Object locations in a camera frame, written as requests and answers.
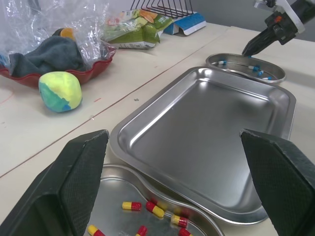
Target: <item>wire rack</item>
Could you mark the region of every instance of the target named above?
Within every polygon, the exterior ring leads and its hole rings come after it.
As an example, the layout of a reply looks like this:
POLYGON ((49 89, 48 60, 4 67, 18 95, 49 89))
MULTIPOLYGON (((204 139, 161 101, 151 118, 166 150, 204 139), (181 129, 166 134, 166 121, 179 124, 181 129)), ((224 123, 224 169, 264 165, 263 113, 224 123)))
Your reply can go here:
POLYGON ((133 0, 131 10, 139 8, 174 19, 193 14, 191 0, 133 0))

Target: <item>yellow and green ball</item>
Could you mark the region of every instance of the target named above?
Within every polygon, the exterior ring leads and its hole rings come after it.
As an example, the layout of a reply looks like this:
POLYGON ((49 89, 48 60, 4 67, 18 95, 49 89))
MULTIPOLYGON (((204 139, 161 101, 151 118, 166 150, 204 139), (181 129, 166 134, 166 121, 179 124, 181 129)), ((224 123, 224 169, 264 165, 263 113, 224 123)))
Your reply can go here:
POLYGON ((68 72, 50 72, 39 78, 40 95, 53 112, 66 112, 77 108, 82 102, 78 79, 68 72))

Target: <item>blue and white capsule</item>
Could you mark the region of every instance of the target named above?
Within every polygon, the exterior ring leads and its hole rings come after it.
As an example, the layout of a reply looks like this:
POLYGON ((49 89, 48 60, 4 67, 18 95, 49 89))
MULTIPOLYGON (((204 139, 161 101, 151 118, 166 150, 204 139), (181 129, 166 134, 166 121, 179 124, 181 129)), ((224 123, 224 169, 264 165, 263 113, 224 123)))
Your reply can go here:
POLYGON ((259 71, 259 72, 258 72, 258 76, 262 76, 263 73, 264 73, 263 70, 259 71))
POLYGON ((263 80, 272 80, 271 77, 265 77, 265 78, 262 78, 263 80))
POLYGON ((218 61, 218 65, 226 65, 226 61, 225 60, 218 61))
POLYGON ((248 66, 248 68, 253 70, 253 71, 258 71, 259 70, 259 66, 258 65, 257 66, 250 65, 250 66, 248 66))

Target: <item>black robotic end effector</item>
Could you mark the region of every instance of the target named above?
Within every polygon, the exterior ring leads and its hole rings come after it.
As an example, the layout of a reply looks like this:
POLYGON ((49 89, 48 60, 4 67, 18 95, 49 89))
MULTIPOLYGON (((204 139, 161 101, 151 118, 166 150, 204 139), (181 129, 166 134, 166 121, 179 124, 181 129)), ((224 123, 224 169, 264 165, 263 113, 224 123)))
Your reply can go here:
MULTIPOLYGON (((308 0, 298 0, 291 7, 303 24, 315 17, 315 5, 308 0)), ((246 45, 242 52, 243 56, 258 54, 275 41, 284 45, 295 38, 298 32, 297 27, 286 13, 276 11, 265 20, 265 23, 267 29, 246 45)))

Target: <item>plastic bag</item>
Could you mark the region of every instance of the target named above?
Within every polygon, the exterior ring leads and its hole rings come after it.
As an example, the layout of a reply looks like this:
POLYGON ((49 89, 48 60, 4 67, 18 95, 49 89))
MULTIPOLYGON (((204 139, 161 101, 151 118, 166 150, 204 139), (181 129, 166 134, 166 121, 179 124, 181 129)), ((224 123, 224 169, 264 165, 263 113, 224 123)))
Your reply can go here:
POLYGON ((115 45, 112 45, 110 43, 107 43, 103 40, 101 40, 101 45, 100 45, 100 56, 102 60, 109 60, 113 57, 113 55, 117 51, 117 47, 115 45))
POLYGON ((106 17, 103 40, 109 42, 145 24, 146 21, 137 19, 132 11, 112 13, 106 17))
POLYGON ((60 28, 73 28, 84 62, 101 59, 101 35, 108 9, 106 0, 2 0, 11 45, 0 45, 5 57, 26 54, 60 28))
POLYGON ((163 30, 173 23, 173 19, 170 17, 142 9, 124 12, 124 14, 129 15, 140 24, 137 25, 135 30, 109 41, 120 48, 152 48, 159 42, 163 30))
POLYGON ((0 32, 0 38, 2 41, 0 41, 0 68, 1 67, 8 67, 9 65, 9 55, 8 55, 8 50, 6 47, 6 42, 5 42, 5 34, 3 32, 0 32))

